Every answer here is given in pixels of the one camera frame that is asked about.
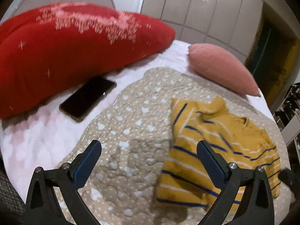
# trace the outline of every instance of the mattress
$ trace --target mattress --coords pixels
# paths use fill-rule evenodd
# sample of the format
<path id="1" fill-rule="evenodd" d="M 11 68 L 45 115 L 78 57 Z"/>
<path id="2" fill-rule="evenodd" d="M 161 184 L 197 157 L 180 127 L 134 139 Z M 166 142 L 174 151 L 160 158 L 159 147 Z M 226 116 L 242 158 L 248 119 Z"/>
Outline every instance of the mattress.
<path id="1" fill-rule="evenodd" d="M 60 103 L 77 88 L 58 94 L 27 113 L 2 120 L 0 150 L 9 180 L 23 201 L 26 201 L 34 169 L 38 166 L 45 170 L 55 168 L 73 150 L 87 125 L 112 105 L 125 87 L 140 80 L 147 70 L 170 67 L 189 76 L 199 77 L 188 65 L 189 45 L 175 40 L 163 53 L 106 75 L 107 79 L 117 83 L 117 87 L 81 123 L 74 122 L 59 111 Z M 262 93 L 261 97 L 245 96 L 243 100 L 274 120 Z"/>

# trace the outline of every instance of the silver bolt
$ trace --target silver bolt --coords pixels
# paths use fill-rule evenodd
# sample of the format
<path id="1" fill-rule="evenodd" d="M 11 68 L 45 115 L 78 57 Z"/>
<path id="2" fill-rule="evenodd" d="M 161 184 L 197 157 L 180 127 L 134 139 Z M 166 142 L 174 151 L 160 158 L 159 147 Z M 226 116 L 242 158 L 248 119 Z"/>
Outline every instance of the silver bolt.
<path id="1" fill-rule="evenodd" d="M 236 169 L 237 165 L 234 162 L 229 163 L 231 169 Z"/>
<path id="2" fill-rule="evenodd" d="M 260 171 L 260 172 L 263 172 L 264 171 L 264 168 L 262 166 L 258 166 L 257 169 Z"/>
<path id="3" fill-rule="evenodd" d="M 62 169 L 68 169 L 70 167 L 70 164 L 69 163 L 64 163 L 61 165 Z"/>
<path id="4" fill-rule="evenodd" d="M 36 173 L 39 173 L 41 170 L 42 170 L 42 168 L 39 166 L 39 167 L 37 167 L 34 171 L 35 171 Z"/>

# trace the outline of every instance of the gold embroidery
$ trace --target gold embroidery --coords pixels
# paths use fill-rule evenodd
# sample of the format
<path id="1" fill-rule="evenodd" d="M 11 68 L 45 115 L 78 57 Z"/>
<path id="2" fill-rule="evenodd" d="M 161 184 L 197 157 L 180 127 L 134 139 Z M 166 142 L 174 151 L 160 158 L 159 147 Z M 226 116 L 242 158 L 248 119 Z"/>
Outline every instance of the gold embroidery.
<path id="1" fill-rule="evenodd" d="M 135 43 L 136 31 L 142 25 L 136 21 L 136 18 L 126 12 L 115 11 L 117 18 L 96 16 L 91 14 L 66 12 L 63 10 L 67 6 L 84 6 L 86 3 L 56 3 L 40 9 L 41 16 L 37 17 L 40 24 L 46 24 L 55 21 L 55 28 L 69 28 L 71 25 L 78 28 L 78 31 L 83 32 L 94 29 L 96 33 L 101 34 L 104 30 L 107 33 L 107 38 L 110 44 L 113 44 L 117 39 L 128 39 Z"/>

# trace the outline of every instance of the smartphone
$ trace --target smartphone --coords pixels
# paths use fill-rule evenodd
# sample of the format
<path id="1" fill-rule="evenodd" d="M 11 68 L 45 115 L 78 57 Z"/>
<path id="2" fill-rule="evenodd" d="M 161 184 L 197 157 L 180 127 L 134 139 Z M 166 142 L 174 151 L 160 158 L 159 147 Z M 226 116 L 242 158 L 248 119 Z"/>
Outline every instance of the smartphone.
<path id="1" fill-rule="evenodd" d="M 59 110 L 79 123 L 116 86 L 102 76 L 94 77 L 60 104 Z"/>

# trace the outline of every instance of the polka dot blanket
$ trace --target polka dot blanket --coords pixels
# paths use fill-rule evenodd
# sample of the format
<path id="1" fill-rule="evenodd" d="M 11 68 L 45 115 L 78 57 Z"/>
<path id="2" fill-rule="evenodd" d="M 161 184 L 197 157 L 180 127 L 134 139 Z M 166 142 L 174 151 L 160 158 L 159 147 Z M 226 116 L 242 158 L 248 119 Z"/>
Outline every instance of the polka dot blanket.
<path id="1" fill-rule="evenodd" d="M 58 167 L 73 161 L 93 139 L 99 140 L 101 157 L 79 194 L 101 225 L 198 224 L 205 210 L 159 206 L 154 202 L 155 187 L 172 144 L 171 99 L 209 103 L 217 95 L 233 114 L 247 116 L 266 129 L 277 144 L 281 167 L 289 167 L 287 149 L 272 120 L 236 94 L 170 68 L 148 70 L 141 80 L 127 86 L 115 103 L 87 126 Z M 59 189 L 56 194 L 66 219 L 74 223 Z M 280 196 L 274 200 L 275 224 L 287 214 L 289 204 L 290 191 L 281 185 Z M 230 213 L 225 222 L 232 218 Z"/>

